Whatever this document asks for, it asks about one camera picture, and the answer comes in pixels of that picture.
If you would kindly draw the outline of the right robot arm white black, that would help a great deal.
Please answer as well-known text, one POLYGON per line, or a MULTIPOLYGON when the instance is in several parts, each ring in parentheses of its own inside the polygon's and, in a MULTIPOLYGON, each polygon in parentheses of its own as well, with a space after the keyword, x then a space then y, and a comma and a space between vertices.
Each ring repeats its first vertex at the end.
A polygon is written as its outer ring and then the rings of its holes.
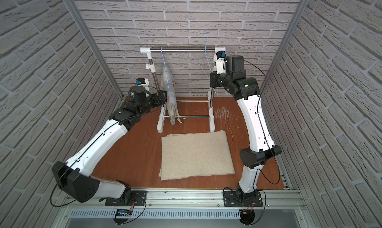
POLYGON ((250 146, 240 151, 244 165, 233 202, 248 205, 261 201, 257 182, 267 161, 281 154, 279 145, 272 140, 261 106, 261 95, 255 78, 247 77, 244 58, 241 55, 228 56, 219 50, 214 55, 214 69, 210 74, 210 87, 223 87, 238 103, 249 134, 250 146))

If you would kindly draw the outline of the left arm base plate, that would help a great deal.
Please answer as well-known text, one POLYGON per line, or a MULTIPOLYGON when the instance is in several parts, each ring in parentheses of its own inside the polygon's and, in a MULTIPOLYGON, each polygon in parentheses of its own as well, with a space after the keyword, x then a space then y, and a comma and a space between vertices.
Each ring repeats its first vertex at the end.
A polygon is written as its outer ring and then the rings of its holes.
POLYGON ((146 190, 128 190, 125 191, 120 198, 106 198, 106 206, 122 207, 136 206, 144 207, 148 191, 146 190))

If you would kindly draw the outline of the blue wire hanger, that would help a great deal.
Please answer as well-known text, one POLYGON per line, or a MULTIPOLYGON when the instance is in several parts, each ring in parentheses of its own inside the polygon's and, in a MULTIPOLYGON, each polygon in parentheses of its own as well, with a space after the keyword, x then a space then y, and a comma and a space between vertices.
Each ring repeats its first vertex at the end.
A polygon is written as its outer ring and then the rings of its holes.
POLYGON ((177 105, 176 102, 176 95, 175 95, 175 85, 174 85, 174 79, 171 73, 171 69, 167 66, 163 54, 163 50, 161 48, 161 55, 163 59, 163 70, 162 70, 162 80, 161 80, 161 86, 163 90, 167 92, 167 107, 174 107, 177 105))
MULTIPOLYGON (((203 36, 205 37, 205 49, 204 49, 204 55, 205 55, 205 58, 207 60, 207 63, 208 63, 208 66, 209 66, 209 70, 210 72, 212 72, 212 68, 211 68, 211 65, 210 65, 210 62, 209 62, 209 59, 208 59, 208 56, 207 56, 207 45, 208 45, 208 37, 209 37, 210 33, 208 30, 204 30, 203 32, 203 36)), ((198 65, 200 66, 200 68, 203 70, 204 74, 206 77, 209 78, 209 76, 206 74, 205 70, 202 68, 201 64, 199 63, 199 60, 196 58, 196 56, 194 55, 195 59, 197 60, 197 63, 198 65)))

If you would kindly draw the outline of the plaid blue cream scarf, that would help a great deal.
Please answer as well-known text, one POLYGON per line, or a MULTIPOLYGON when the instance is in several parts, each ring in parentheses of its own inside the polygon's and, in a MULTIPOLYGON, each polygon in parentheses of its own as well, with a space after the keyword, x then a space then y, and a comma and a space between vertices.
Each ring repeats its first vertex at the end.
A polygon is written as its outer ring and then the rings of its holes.
POLYGON ((177 106, 174 78, 171 69, 167 65, 164 65, 162 70, 161 89, 167 92, 165 108, 168 112, 171 124, 174 125, 176 121, 182 124, 177 106))

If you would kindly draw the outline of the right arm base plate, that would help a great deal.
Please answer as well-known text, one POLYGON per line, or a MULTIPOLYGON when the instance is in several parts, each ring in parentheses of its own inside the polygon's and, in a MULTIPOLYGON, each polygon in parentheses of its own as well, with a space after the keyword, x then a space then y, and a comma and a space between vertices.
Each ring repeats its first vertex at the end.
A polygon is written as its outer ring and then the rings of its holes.
POLYGON ((225 207, 263 207, 263 199, 261 193, 255 190, 251 193, 244 193, 240 189, 233 190, 231 188, 223 189, 223 201, 225 207))

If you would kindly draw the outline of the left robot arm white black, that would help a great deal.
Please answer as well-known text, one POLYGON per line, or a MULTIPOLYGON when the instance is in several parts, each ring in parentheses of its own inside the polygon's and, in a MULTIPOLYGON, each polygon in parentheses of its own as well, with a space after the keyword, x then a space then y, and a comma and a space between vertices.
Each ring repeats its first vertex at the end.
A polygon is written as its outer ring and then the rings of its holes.
POLYGON ((128 93, 129 99, 109 116, 101 130, 78 153, 52 167, 55 187, 80 203, 98 198, 128 205, 132 200, 128 184, 92 176, 94 168, 109 149, 140 122, 143 115, 167 102, 167 92, 163 90, 151 93, 146 87, 133 86, 128 93))

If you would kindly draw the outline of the beige wool scarf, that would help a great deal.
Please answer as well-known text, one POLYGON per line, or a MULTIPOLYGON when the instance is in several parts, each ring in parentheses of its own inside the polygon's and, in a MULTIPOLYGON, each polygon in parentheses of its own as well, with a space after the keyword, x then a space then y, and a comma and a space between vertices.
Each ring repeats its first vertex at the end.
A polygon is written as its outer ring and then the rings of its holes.
POLYGON ((223 130, 207 133, 169 134, 161 138, 162 181, 198 176, 232 175, 232 157, 223 130))

